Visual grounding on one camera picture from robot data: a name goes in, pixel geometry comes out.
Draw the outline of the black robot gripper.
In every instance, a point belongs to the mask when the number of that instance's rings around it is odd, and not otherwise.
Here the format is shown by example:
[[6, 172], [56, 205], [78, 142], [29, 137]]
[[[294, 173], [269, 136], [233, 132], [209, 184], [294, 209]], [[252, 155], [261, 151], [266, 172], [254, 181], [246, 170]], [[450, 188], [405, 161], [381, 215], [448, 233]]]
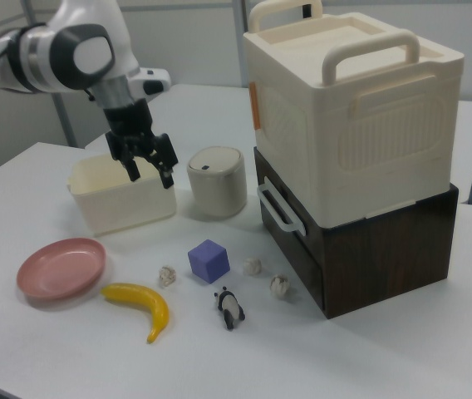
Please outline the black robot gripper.
[[147, 100], [141, 99], [121, 108], [104, 109], [110, 130], [106, 140], [114, 160], [119, 160], [131, 182], [140, 178], [135, 156], [151, 155], [165, 189], [173, 184], [173, 167], [178, 164], [170, 137], [163, 133], [154, 137]]

